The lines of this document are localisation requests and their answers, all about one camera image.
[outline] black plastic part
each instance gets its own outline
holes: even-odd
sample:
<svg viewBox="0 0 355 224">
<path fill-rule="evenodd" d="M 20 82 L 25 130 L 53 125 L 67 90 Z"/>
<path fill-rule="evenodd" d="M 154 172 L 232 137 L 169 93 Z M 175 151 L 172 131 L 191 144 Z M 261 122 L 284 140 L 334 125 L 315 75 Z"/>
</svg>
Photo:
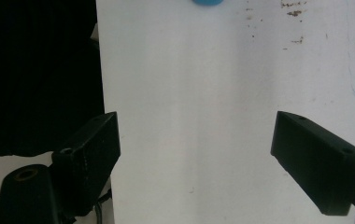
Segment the black plastic part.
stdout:
<svg viewBox="0 0 355 224">
<path fill-rule="evenodd" d="M 116 112 L 91 119 L 52 154 L 52 178 L 67 217 L 92 210 L 120 154 Z"/>
<path fill-rule="evenodd" d="M 3 180 L 0 224 L 59 224 L 57 208 L 47 166 L 25 166 Z"/>
<path fill-rule="evenodd" d="M 322 214 L 348 214 L 355 197 L 355 146 L 307 118 L 279 111 L 271 154 Z"/>
</svg>

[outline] blue object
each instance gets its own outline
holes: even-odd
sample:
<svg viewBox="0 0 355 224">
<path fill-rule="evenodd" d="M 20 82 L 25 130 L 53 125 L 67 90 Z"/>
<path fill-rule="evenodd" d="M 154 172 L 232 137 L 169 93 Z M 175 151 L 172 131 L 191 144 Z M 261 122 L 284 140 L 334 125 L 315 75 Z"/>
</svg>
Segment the blue object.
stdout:
<svg viewBox="0 0 355 224">
<path fill-rule="evenodd" d="M 193 0 L 196 4 L 205 6 L 215 6 L 222 2 L 223 0 Z"/>
</svg>

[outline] stain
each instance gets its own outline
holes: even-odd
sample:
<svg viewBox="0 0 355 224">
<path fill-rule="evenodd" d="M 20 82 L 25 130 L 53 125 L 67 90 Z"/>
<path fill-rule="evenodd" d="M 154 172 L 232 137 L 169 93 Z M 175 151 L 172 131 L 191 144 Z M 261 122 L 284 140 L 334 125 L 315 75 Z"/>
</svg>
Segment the stain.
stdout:
<svg viewBox="0 0 355 224">
<path fill-rule="evenodd" d="M 296 10 L 296 11 L 293 11 L 293 12 L 288 12 L 287 14 L 290 15 L 290 16 L 293 16 L 293 17 L 297 17 L 298 15 L 302 14 L 302 11 L 301 10 Z"/>
<path fill-rule="evenodd" d="M 301 36 L 300 40 L 292 40 L 292 43 L 294 43 L 294 44 L 303 44 L 303 40 L 304 40 L 304 37 Z"/>
<path fill-rule="evenodd" d="M 284 3 L 283 1 L 280 1 L 280 5 L 282 8 L 284 8 L 284 7 L 298 7 L 298 6 L 305 5 L 305 4 L 306 4 L 306 2 Z"/>
</svg>

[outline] black fabric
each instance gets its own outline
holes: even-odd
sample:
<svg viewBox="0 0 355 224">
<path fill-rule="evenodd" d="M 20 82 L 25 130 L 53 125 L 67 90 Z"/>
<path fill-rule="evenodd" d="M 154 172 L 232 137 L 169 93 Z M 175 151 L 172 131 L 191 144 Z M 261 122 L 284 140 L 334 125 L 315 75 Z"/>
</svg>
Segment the black fabric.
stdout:
<svg viewBox="0 0 355 224">
<path fill-rule="evenodd" d="M 93 0 L 0 0 L 0 156 L 54 150 L 104 113 Z"/>
</svg>

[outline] screw hole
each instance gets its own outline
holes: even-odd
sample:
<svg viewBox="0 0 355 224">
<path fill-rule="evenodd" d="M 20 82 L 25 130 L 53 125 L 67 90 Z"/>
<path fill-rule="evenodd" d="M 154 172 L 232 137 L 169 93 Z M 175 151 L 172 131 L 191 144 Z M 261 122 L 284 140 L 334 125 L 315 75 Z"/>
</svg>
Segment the screw hole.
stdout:
<svg viewBox="0 0 355 224">
<path fill-rule="evenodd" d="M 70 147 L 61 150 L 61 153 L 66 154 L 66 155 L 69 155 L 72 152 L 73 152 L 73 149 Z"/>
<path fill-rule="evenodd" d="M 14 179 L 16 181 L 25 181 L 34 177 L 35 175 L 37 175 L 37 173 L 38 173 L 37 169 L 25 169 L 19 172 L 17 175 L 15 175 Z"/>
<path fill-rule="evenodd" d="M 343 152 L 346 153 L 346 154 L 352 154 L 353 153 L 352 149 L 349 149 L 349 148 L 343 148 Z"/>
</svg>

